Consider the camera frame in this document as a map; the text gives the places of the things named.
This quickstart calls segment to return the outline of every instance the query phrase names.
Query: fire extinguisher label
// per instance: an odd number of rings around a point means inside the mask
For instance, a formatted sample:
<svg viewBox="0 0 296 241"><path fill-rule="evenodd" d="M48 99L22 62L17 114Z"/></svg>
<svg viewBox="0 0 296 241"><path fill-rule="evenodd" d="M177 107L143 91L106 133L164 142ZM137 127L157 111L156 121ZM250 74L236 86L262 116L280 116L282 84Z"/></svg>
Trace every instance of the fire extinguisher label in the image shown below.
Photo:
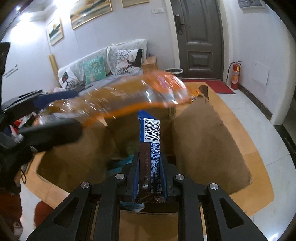
<svg viewBox="0 0 296 241"><path fill-rule="evenodd" d="M231 82L233 84L236 84L236 83L238 83L238 81L239 81L239 72L238 71L233 71L232 72Z"/></svg>

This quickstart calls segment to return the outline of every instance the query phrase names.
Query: gold picture frame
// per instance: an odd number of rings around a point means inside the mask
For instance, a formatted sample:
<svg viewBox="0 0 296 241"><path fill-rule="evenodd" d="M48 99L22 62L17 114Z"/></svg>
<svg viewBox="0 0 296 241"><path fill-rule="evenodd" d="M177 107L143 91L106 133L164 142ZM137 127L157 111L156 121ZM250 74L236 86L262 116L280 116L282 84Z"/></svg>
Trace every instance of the gold picture frame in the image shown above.
<svg viewBox="0 0 296 241"><path fill-rule="evenodd" d="M64 31L60 17L54 18L47 25L47 35L51 46L54 46L57 42L64 38Z"/></svg>
<svg viewBox="0 0 296 241"><path fill-rule="evenodd" d="M70 10L72 29L109 12L112 12L110 0L78 0Z"/></svg>
<svg viewBox="0 0 296 241"><path fill-rule="evenodd" d="M133 5L138 5L142 3L149 3L149 0L121 0L123 7L130 7Z"/></svg>

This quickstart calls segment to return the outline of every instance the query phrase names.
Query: green pillow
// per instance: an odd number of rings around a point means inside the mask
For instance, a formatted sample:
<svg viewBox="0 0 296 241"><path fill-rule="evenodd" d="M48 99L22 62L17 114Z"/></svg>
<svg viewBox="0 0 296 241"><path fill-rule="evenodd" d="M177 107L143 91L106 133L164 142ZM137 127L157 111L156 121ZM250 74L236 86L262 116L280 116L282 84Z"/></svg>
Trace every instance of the green pillow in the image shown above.
<svg viewBox="0 0 296 241"><path fill-rule="evenodd" d="M100 56L94 60L83 64L85 80L87 84L106 79L103 57Z"/></svg>

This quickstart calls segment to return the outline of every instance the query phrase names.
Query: door panel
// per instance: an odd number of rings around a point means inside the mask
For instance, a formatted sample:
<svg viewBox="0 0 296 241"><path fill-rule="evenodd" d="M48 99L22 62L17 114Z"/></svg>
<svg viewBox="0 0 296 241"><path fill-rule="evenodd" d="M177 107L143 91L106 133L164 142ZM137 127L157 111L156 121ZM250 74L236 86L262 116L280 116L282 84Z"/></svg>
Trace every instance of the door panel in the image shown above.
<svg viewBox="0 0 296 241"><path fill-rule="evenodd" d="M171 3L174 15L180 16L176 24L184 78L222 79L223 38L216 1L171 0Z"/></svg>

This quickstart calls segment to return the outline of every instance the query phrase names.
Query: black and white pillow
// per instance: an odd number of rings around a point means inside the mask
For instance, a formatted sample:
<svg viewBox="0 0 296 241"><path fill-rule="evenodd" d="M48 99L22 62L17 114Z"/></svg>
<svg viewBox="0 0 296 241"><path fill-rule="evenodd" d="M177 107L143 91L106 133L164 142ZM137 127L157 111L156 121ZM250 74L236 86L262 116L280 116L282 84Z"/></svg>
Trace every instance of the black and white pillow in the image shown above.
<svg viewBox="0 0 296 241"><path fill-rule="evenodd" d="M63 74L63 76L59 79L59 83L63 87L64 90L72 90L76 86L79 85L79 80L74 75L73 71L68 68L67 71Z"/></svg>
<svg viewBox="0 0 296 241"><path fill-rule="evenodd" d="M140 70L142 63L142 49L117 50L116 51L116 73L127 74Z"/></svg>

